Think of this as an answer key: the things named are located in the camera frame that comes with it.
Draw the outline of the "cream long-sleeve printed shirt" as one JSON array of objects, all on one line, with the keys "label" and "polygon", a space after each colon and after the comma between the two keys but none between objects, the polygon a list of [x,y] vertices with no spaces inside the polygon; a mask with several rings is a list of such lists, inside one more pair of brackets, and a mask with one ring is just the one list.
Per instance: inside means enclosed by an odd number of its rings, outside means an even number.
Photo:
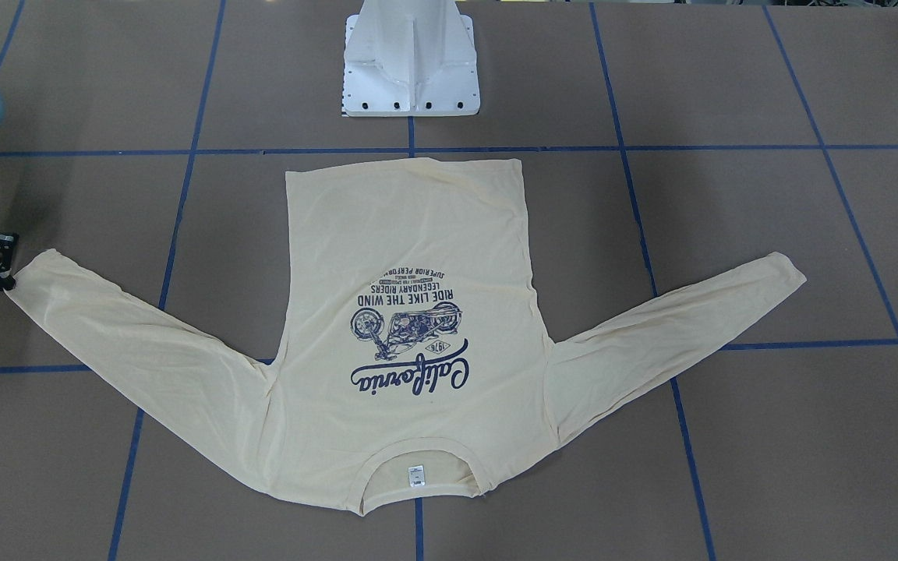
[{"label": "cream long-sleeve printed shirt", "polygon": [[285,189],[288,306],[268,365],[54,249],[9,298],[238,482],[359,516],[494,490],[806,281],[773,252],[556,342],[520,160],[345,164],[289,171]]}]

